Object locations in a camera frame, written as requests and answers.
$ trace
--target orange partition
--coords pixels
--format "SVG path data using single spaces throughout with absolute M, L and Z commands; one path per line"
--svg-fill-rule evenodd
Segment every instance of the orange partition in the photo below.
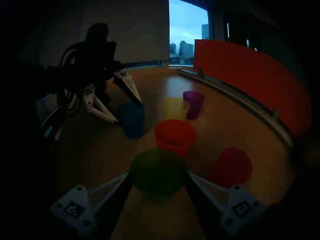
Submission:
M 194 70 L 225 82 L 248 94 L 271 111 L 294 136 L 312 125 L 308 93 L 296 77 L 270 56 L 241 45 L 196 40 Z

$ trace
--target table surface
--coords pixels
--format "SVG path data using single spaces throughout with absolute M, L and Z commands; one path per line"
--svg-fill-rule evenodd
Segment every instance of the table surface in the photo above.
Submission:
M 138 140 L 127 139 L 120 126 L 84 109 L 67 118 L 58 141 L 61 196 L 75 185 L 93 188 L 127 172 L 139 153 L 156 147 L 153 129 L 162 121 L 162 100 L 182 98 L 184 91 L 196 90 L 206 100 L 198 119 L 188 121 L 196 130 L 196 140 L 186 156 L 188 170 L 207 178 L 221 151 L 237 147 L 252 161 L 246 190 L 266 206 L 281 200 L 294 174 L 287 149 L 259 119 L 226 96 L 175 71 L 135 77 L 146 108 L 145 135 Z M 130 101 L 111 81 L 108 94 L 112 108 Z M 168 202 L 156 204 L 133 186 L 112 238 L 204 239 L 204 235 L 184 188 Z

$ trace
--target blue cup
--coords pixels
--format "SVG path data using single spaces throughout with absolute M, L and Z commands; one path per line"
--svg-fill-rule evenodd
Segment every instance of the blue cup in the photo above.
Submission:
M 144 105 L 138 107 L 130 102 L 118 106 L 114 115 L 120 121 L 127 138 L 138 139 L 144 133 Z

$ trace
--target skyscraper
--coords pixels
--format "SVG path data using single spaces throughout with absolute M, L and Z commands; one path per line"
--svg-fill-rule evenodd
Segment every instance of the skyscraper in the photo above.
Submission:
M 182 46 L 182 56 L 184 58 L 193 57 L 193 44 L 186 43 Z
M 202 24 L 201 32 L 202 32 L 202 39 L 209 39 L 209 24 Z
M 170 53 L 171 54 L 176 54 L 176 44 L 175 43 L 170 43 Z
M 183 46 L 187 44 L 185 41 L 181 41 L 180 42 L 180 48 L 179 48 L 179 55 L 182 56 L 182 49 L 183 49 Z

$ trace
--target purple cup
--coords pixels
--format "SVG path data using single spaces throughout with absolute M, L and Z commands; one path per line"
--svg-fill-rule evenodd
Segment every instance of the purple cup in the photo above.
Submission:
M 205 99 L 204 95 L 195 91 L 186 91 L 183 93 L 183 99 L 190 104 L 186 118 L 196 119 L 202 108 Z

